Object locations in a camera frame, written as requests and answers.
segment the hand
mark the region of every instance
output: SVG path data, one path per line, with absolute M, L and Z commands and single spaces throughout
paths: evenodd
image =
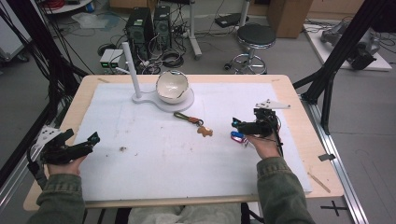
M 79 175 L 79 165 L 85 160 L 87 156 L 80 157 L 70 163 L 62 165 L 48 164 L 49 175 Z
M 270 157 L 280 157 L 279 150 L 276 146 L 276 140 L 274 134 L 266 138 L 259 138 L 253 135 L 247 135 L 247 140 L 256 148 L 259 156 L 265 160 Z

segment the red wire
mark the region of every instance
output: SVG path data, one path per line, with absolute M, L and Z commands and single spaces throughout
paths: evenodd
M 64 0 L 47 0 L 41 4 L 42 7 L 56 10 L 64 6 Z

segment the chair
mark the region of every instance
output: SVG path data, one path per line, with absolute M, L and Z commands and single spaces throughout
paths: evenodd
M 239 54 L 224 65 L 225 70 L 233 67 L 236 74 L 267 74 L 265 62 L 254 54 L 256 49 L 271 48 L 276 34 L 271 27 L 256 23 L 246 24 L 237 31 L 238 41 L 248 48 L 248 53 Z

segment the concrete floor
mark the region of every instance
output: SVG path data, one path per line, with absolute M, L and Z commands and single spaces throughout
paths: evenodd
M 97 13 L 106 12 L 106 8 Z M 95 74 L 103 74 L 97 54 L 99 46 L 115 42 L 122 35 L 125 21 L 111 14 L 101 16 L 110 19 L 112 27 L 100 30 L 82 30 L 71 22 L 72 14 L 58 18 L 62 27 L 69 29 L 65 35 L 71 46 Z M 208 30 L 213 17 L 196 20 L 196 30 Z M 265 18 L 251 17 L 251 21 L 265 24 Z M 212 32 L 227 32 L 216 24 Z M 225 36 L 206 35 L 198 37 L 203 52 L 201 60 L 195 61 L 189 41 L 185 40 L 187 52 L 184 64 L 178 70 L 185 74 L 231 74 L 223 65 L 242 50 L 235 34 Z M 300 34 L 296 39 L 279 38 L 270 49 L 258 50 L 267 66 L 268 74 L 287 75 L 291 82 L 307 77 L 321 67 L 307 36 Z M 394 52 L 381 49 L 379 54 L 394 68 Z M 87 70 L 85 65 L 72 54 L 76 66 Z M 3 166 L 12 151 L 27 133 L 44 106 L 47 104 L 48 82 L 42 77 L 33 60 L 28 63 L 12 62 L 0 68 L 0 165 Z M 330 132 L 346 167 L 349 178 L 361 201 L 365 215 L 371 223 L 396 222 L 396 70 L 389 72 L 353 71 L 340 69 L 334 80 Z M 303 93 L 307 87 L 301 87 Z M 1 223 L 22 223 L 32 215 L 22 208 L 24 198 L 33 178 L 27 175 L 16 193 L 0 214 Z M 345 207 L 343 198 L 308 200 L 308 208 L 317 223 L 351 223 L 348 211 L 321 209 L 321 206 Z M 99 209 L 90 209 L 86 223 L 96 223 Z M 107 209 L 103 223 L 114 222 L 116 209 Z

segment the jacket sleeve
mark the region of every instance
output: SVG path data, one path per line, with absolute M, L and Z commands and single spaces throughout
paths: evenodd
M 257 171 L 265 223 L 315 223 L 307 211 L 303 188 L 283 158 L 262 160 Z
M 37 199 L 40 206 L 27 223 L 81 224 L 85 204 L 82 199 L 81 177 L 77 175 L 51 175 Z

